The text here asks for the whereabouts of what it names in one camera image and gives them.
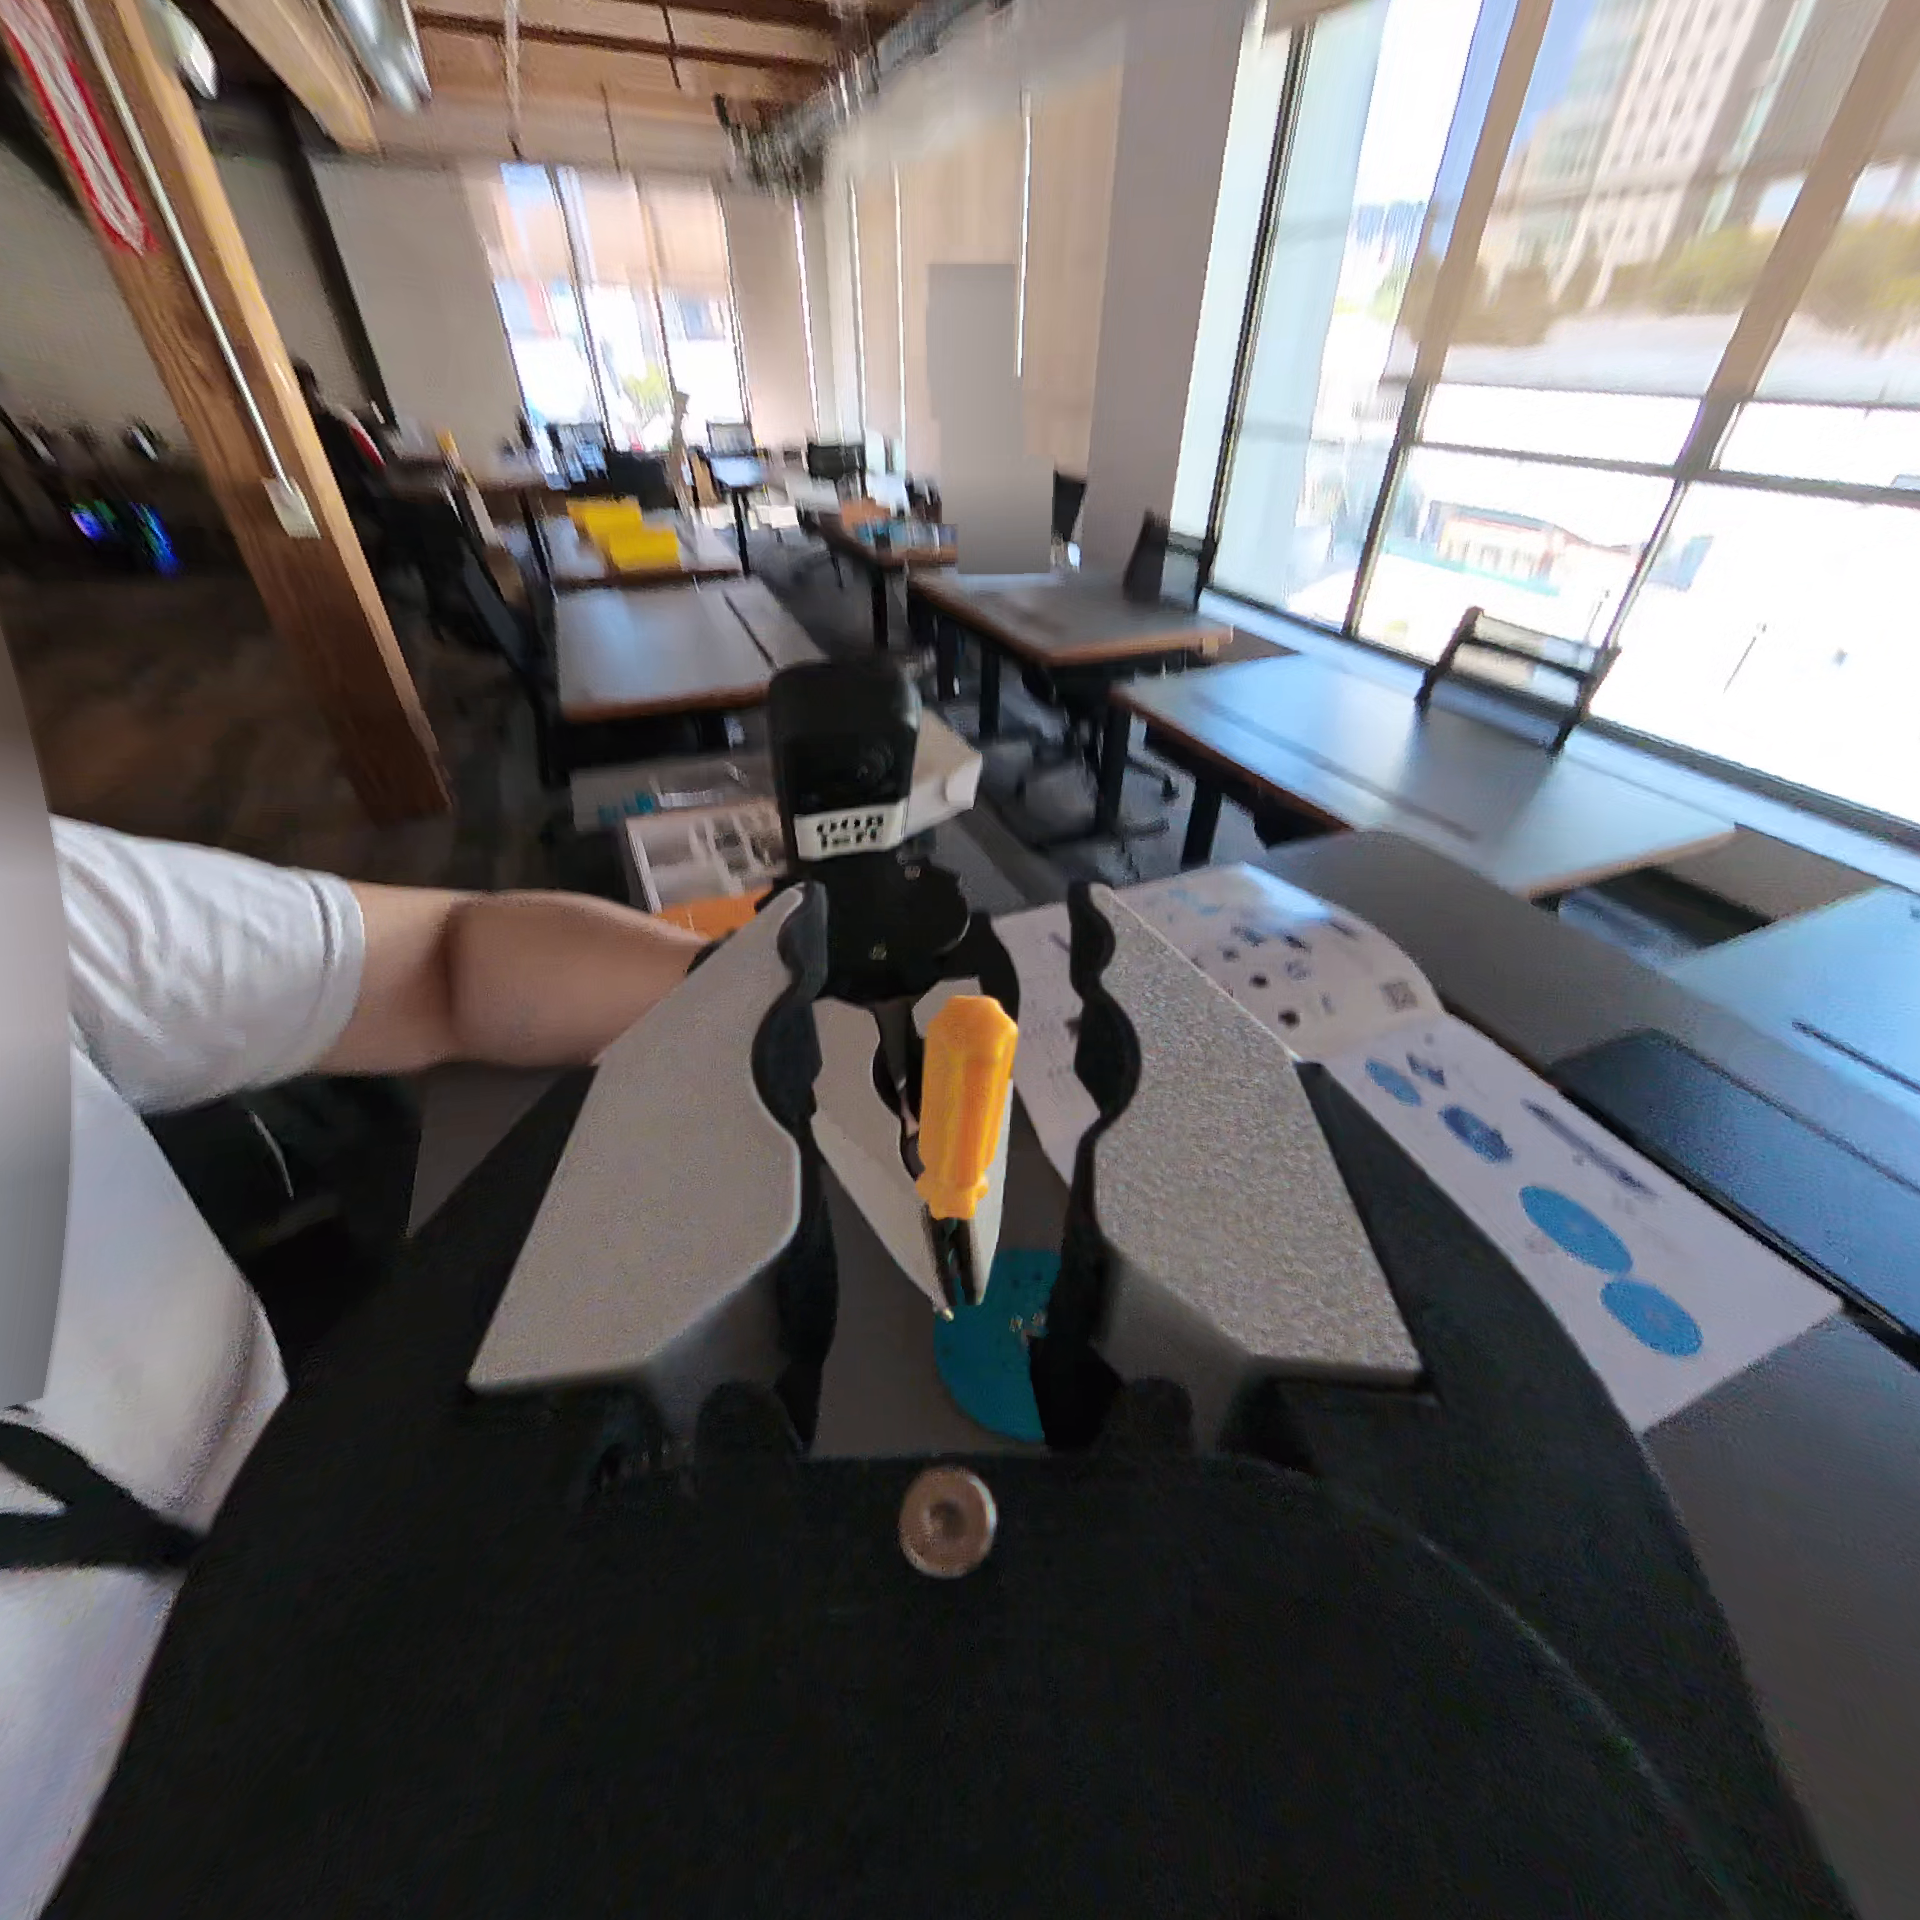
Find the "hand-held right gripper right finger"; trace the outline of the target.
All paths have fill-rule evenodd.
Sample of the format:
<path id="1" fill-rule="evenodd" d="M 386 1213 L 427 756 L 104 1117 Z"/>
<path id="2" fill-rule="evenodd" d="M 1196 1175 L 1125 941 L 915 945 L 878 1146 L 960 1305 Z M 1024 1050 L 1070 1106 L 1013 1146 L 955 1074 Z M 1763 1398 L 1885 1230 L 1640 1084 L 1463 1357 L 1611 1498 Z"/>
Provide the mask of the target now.
<path id="1" fill-rule="evenodd" d="M 1273 1383 L 1407 1394 L 1426 1368 L 1301 1069 L 1103 884 L 1068 897 L 1074 1146 L 1030 1349 L 1046 1444 L 1092 1449 L 1163 1383 L 1220 1446 Z"/>

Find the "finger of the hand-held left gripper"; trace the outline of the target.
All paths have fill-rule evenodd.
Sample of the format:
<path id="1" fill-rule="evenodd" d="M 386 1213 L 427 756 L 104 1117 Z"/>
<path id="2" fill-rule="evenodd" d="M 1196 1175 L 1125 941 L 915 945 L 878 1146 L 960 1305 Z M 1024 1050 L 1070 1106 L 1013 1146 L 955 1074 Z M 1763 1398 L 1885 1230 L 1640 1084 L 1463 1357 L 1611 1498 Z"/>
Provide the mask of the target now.
<path id="1" fill-rule="evenodd" d="M 953 1318 L 960 1282 L 948 1271 L 949 1230 L 918 1188 L 921 1163 L 918 1081 L 923 1036 L 937 1001 L 923 1007 L 811 1007 L 819 1049 L 811 1134 L 829 1172 L 886 1255 L 935 1317 Z"/>
<path id="2" fill-rule="evenodd" d="M 986 1302 L 1002 1239 L 1018 1045 L 1018 1035 L 960 1035 L 941 1045 L 941 1224 L 965 1230 L 970 1305 Z"/>

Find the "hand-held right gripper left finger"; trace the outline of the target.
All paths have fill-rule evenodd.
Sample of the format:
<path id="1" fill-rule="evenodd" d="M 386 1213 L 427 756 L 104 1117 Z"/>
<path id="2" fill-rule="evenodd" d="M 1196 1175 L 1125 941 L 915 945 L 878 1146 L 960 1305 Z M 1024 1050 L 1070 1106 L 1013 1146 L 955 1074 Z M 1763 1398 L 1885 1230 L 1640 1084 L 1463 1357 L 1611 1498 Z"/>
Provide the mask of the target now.
<path id="1" fill-rule="evenodd" d="M 726 1389 L 818 1432 L 835 1245 L 814 1140 L 819 884 L 779 891 L 594 1067 L 466 1386 L 633 1389 L 692 1439 Z"/>

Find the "yellow handle screwdriver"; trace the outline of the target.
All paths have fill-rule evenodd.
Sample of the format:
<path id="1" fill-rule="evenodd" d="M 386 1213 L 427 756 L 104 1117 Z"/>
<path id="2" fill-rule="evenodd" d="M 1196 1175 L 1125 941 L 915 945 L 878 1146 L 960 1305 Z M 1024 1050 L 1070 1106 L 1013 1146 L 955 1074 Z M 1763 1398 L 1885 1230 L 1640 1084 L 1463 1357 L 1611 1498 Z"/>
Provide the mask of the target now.
<path id="1" fill-rule="evenodd" d="M 955 993 L 921 1036 L 921 1091 L 905 1144 L 944 1320 L 986 1302 L 1011 1140 L 1018 1023 L 982 993 Z"/>

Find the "person's left forearm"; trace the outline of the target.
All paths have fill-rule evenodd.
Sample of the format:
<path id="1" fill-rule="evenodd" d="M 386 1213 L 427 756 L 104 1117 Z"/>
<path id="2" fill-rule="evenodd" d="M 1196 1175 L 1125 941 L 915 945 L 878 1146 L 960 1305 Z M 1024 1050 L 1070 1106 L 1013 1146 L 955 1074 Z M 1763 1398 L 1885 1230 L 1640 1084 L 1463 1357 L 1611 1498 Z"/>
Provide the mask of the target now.
<path id="1" fill-rule="evenodd" d="M 682 926 L 585 895 L 364 880 L 350 892 L 362 968 L 324 1074 L 590 1067 L 705 953 Z"/>

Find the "dark desk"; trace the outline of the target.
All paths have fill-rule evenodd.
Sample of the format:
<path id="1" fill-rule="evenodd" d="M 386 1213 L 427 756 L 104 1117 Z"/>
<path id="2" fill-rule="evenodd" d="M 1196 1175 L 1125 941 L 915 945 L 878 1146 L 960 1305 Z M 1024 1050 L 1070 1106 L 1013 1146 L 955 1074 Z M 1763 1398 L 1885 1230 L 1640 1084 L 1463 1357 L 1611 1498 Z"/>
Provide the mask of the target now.
<path id="1" fill-rule="evenodd" d="M 1445 856 L 1369 831 L 1257 864 L 1356 910 L 1544 1078 L 1594 1045 L 1667 1035 L 1915 1184 L 1915 1095 L 1748 1027 Z M 1854 1911 L 1915 1917 L 1915 1366 L 1846 1313 L 1645 1446 Z"/>

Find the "blue perforated round plate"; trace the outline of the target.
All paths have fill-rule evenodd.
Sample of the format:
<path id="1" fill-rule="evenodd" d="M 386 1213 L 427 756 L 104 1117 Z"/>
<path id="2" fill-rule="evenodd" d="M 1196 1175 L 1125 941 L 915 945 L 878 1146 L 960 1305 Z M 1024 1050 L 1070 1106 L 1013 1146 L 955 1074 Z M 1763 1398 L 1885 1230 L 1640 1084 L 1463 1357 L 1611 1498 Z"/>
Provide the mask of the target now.
<path id="1" fill-rule="evenodd" d="M 929 1322 L 932 1365 L 949 1402 L 1007 1443 L 1043 1443 L 1032 1349 L 1043 1339 L 1058 1275 L 1056 1252 L 1002 1247 L 982 1300 Z"/>

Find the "white storage box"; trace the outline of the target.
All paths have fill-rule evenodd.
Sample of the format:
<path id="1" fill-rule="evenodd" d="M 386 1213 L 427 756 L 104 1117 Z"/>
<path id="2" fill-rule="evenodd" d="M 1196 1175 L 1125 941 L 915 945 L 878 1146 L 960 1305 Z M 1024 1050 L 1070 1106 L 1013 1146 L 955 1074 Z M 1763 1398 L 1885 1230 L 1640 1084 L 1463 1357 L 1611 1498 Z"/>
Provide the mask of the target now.
<path id="1" fill-rule="evenodd" d="M 766 750 L 647 759 L 569 775 L 579 835 L 605 832 L 649 915 L 748 901 L 788 871 Z"/>

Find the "wood edged table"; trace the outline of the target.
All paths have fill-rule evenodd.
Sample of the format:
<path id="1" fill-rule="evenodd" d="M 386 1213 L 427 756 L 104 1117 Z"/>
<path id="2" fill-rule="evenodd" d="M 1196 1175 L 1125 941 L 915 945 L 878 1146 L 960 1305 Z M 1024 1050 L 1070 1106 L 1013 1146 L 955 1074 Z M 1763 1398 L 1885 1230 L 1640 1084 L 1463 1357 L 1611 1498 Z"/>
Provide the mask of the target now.
<path id="1" fill-rule="evenodd" d="M 526 536 L 529 557 L 560 595 L 588 590 L 649 590 L 677 588 L 738 579 L 741 564 L 729 541 L 702 524 L 682 524 L 684 571 L 670 574 L 608 574 L 597 558 L 572 531 L 568 517 L 538 517 L 534 533 Z"/>
<path id="2" fill-rule="evenodd" d="M 734 717 L 762 709 L 779 672 L 824 661 L 756 579 L 564 592 L 549 639 L 572 730 Z"/>
<path id="3" fill-rule="evenodd" d="M 908 618 L 929 636 L 934 684 L 958 696 L 960 652 L 976 657 L 974 740 L 987 754 L 1002 738 L 1002 680 L 1010 669 L 1087 684 L 1093 727 L 1092 817 L 1061 847 L 1153 839 L 1165 818 L 1124 803 L 1136 721 L 1120 688 L 1174 666 L 1211 665 L 1236 639 L 1229 622 L 1165 603 L 1132 600 L 1086 572 L 921 572 L 905 590 Z"/>

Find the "yellow bins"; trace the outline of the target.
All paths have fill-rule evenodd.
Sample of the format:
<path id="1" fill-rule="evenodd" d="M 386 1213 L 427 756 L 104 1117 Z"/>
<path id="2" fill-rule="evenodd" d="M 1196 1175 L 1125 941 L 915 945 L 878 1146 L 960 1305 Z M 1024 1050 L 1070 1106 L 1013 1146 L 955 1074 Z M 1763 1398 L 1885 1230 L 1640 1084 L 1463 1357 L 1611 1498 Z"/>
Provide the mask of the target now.
<path id="1" fill-rule="evenodd" d="M 568 502 L 565 517 L 600 572 L 655 576 L 684 571 L 675 514 L 649 514 L 633 497 L 579 497 Z"/>

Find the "black chair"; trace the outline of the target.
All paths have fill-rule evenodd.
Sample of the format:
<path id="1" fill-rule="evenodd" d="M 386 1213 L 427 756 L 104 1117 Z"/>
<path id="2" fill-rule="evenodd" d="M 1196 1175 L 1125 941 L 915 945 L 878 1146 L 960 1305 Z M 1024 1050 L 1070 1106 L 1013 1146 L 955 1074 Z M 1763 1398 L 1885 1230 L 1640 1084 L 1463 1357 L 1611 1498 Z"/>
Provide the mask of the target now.
<path id="1" fill-rule="evenodd" d="M 1183 534 L 1168 518 L 1144 513 L 1120 590 L 1139 609 L 1198 612 L 1211 584 L 1215 554 L 1213 534 Z"/>

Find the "person's white shirt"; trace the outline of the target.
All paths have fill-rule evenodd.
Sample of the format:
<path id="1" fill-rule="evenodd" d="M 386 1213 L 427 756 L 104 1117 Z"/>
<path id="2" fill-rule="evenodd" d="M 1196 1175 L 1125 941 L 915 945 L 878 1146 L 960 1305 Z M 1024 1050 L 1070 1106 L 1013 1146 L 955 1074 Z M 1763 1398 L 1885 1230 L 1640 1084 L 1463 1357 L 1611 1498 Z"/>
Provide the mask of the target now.
<path id="1" fill-rule="evenodd" d="M 285 1393 L 275 1335 L 147 1118 L 297 1078 L 347 1028 L 366 931 L 338 876 L 64 818 L 70 1154 L 43 1393 L 141 1517 L 208 1529 Z M 2 1912 L 38 1917 L 116 1767 L 180 1578 L 5 1570 Z"/>

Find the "black flat case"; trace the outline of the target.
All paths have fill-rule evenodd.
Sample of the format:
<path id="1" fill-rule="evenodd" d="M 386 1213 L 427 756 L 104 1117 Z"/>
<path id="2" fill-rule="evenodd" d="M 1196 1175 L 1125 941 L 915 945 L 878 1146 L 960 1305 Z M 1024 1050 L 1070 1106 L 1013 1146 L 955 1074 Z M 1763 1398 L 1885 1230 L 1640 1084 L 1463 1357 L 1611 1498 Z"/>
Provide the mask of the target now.
<path id="1" fill-rule="evenodd" d="M 1635 1030 L 1547 1071 L 1645 1163 L 1791 1261 L 1917 1361 L 1915 1183 L 1680 1041 Z"/>

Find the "black tabletop rack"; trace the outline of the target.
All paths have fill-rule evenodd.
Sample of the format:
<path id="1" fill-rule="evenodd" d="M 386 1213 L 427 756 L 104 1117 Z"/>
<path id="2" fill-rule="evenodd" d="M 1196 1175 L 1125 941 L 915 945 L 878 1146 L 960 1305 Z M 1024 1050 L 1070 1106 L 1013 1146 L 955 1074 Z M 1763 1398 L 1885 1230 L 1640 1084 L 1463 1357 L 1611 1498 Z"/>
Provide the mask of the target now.
<path id="1" fill-rule="evenodd" d="M 1468 606 L 1424 669 L 1412 703 L 1427 715 L 1443 688 L 1461 688 L 1458 696 L 1445 695 L 1442 709 L 1558 756 L 1586 723 L 1617 661 L 1613 640 L 1551 636 Z"/>

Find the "wooden post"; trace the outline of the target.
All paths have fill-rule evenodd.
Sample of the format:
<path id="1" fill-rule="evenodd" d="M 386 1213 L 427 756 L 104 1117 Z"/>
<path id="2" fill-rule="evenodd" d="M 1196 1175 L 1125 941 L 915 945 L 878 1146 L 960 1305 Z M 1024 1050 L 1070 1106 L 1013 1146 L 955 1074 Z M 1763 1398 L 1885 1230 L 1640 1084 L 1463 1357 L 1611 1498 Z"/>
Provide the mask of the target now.
<path id="1" fill-rule="evenodd" d="M 447 815 L 418 684 L 326 464 L 220 169 L 141 5 L 49 5 L 154 247 L 92 229 L 159 386 L 362 811 Z"/>

